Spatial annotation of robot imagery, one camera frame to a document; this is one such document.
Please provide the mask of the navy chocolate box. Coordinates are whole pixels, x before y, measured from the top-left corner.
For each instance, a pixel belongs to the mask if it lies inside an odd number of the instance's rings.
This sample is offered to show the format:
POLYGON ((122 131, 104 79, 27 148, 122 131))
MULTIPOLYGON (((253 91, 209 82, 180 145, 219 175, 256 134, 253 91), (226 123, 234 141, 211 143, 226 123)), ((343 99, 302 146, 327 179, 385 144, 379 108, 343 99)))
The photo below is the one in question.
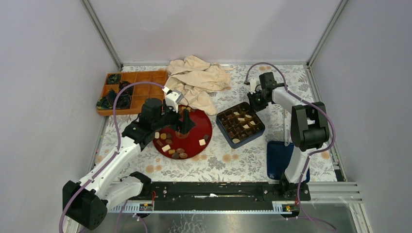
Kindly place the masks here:
POLYGON ((216 115, 216 123, 231 148, 262 136, 266 127, 249 103, 241 102, 216 115))

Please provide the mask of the navy box lid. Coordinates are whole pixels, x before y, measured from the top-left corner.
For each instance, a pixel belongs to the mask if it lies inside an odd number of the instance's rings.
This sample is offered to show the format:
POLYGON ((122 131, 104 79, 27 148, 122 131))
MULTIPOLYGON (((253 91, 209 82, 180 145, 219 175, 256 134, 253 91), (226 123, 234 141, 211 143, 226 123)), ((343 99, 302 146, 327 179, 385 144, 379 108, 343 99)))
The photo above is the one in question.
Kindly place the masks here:
POLYGON ((282 183, 297 184, 312 151, 301 151, 293 143, 285 146, 284 142, 270 141, 267 144, 268 177, 282 183))

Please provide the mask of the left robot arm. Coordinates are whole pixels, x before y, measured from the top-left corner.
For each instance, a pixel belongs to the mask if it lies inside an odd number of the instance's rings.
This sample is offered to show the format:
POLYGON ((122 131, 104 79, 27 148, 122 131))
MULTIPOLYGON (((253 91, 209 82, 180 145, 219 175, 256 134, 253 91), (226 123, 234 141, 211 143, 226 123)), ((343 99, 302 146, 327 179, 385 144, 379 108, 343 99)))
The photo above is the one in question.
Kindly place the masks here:
POLYGON ((135 196, 140 200, 149 197, 151 187, 146 179, 130 175, 120 184, 111 183, 123 167, 154 140, 156 132, 170 128, 187 134, 194 126, 189 110, 179 111, 176 102, 168 105, 160 99, 147 99, 137 119, 118 133, 118 145, 112 149, 112 156, 105 157, 78 182, 68 181, 64 185, 59 231, 63 232, 65 217, 94 230, 103 222, 108 210, 121 202, 135 196))

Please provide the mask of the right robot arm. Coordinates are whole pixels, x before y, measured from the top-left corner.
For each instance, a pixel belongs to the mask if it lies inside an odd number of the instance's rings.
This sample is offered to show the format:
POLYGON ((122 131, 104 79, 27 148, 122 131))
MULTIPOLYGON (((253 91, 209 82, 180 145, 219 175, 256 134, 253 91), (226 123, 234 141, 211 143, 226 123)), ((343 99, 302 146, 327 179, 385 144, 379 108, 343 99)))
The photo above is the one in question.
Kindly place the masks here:
POLYGON ((287 182, 278 188, 283 199, 291 200, 298 193, 295 183, 302 182, 301 175, 308 170, 309 156, 330 138, 330 118, 326 114, 326 106, 321 101, 309 102, 297 96, 285 83, 278 83, 272 72, 263 73, 247 83, 250 85, 247 96, 255 112, 272 103, 280 105, 291 114, 290 139, 295 148, 289 165, 283 172, 287 182))

